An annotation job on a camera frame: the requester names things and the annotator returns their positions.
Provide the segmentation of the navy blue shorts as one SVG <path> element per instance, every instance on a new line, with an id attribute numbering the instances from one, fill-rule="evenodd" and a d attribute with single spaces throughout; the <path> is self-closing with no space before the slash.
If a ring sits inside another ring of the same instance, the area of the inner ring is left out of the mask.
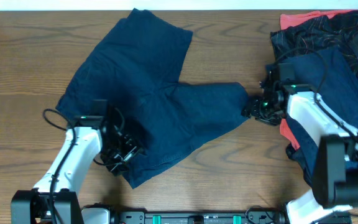
<path id="1" fill-rule="evenodd" d="M 234 83 L 190 85 L 179 76 L 192 32 L 138 9 L 121 20 L 75 72 L 57 110 L 67 118 L 108 100 L 144 151 L 123 176 L 132 188 L 245 121 L 248 95 Z"/>

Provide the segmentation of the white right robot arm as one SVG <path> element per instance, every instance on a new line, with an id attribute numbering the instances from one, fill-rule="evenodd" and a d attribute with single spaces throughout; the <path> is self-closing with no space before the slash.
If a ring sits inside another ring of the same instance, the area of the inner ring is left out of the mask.
<path id="1" fill-rule="evenodd" d="M 358 129 L 341 119 L 307 84 L 264 85 L 263 95 L 242 110 L 271 126 L 283 118 L 299 123 L 318 147 L 312 187 L 273 215 L 274 223 L 350 223 L 358 207 Z"/>

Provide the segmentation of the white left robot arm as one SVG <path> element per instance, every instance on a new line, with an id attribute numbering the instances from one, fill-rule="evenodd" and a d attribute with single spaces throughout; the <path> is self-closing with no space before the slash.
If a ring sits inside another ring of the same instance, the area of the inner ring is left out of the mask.
<path id="1" fill-rule="evenodd" d="M 97 105 L 90 114 L 67 122 L 65 141 L 45 175 L 30 190 L 18 190 L 11 200 L 12 223 L 119 223 L 109 205 L 80 207 L 78 194 L 91 164 L 113 175 L 129 170 L 143 149 L 130 134 L 122 113 Z"/>

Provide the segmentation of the coral pink garment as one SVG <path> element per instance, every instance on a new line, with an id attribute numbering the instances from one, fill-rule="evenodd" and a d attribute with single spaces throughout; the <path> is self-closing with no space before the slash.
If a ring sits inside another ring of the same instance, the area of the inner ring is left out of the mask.
<path id="1" fill-rule="evenodd" d="M 280 15 L 280 28 L 281 30 L 287 29 L 289 27 L 295 27 L 300 25 L 310 19 L 327 16 L 329 19 L 333 18 L 338 14 L 344 14 L 351 12 L 352 9 L 343 9 L 343 10 L 332 10 L 332 11 L 312 11 L 306 14 L 281 14 Z M 291 146 L 297 151 L 300 148 L 300 144 L 296 140 L 295 135 L 289 128 L 289 125 L 286 121 L 282 120 L 283 124 L 280 125 L 280 134 L 287 138 L 291 142 Z"/>

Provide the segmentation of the blue garment in pile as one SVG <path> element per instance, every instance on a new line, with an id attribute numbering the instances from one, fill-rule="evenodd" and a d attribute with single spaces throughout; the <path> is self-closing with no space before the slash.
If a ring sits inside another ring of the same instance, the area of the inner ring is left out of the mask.
<path id="1" fill-rule="evenodd" d="M 301 54 L 300 50 L 289 53 L 278 62 L 294 66 L 296 82 L 314 88 L 322 85 L 318 93 L 323 101 L 345 122 L 358 129 L 358 78 L 342 53 L 337 47 L 316 52 L 309 50 L 307 54 Z M 311 186 L 318 145 L 292 115 L 283 120 L 300 144 L 297 151 L 291 144 L 287 147 L 288 158 L 300 165 L 305 182 Z"/>

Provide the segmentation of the black striped garment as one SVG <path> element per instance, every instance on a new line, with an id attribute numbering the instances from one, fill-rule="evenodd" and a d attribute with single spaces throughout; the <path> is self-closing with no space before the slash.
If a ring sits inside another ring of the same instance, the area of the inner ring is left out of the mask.
<path id="1" fill-rule="evenodd" d="M 295 48 L 307 54 L 309 50 L 337 47 L 351 70 L 358 72 L 358 10 L 281 14 L 280 27 L 270 34 L 276 58 Z"/>

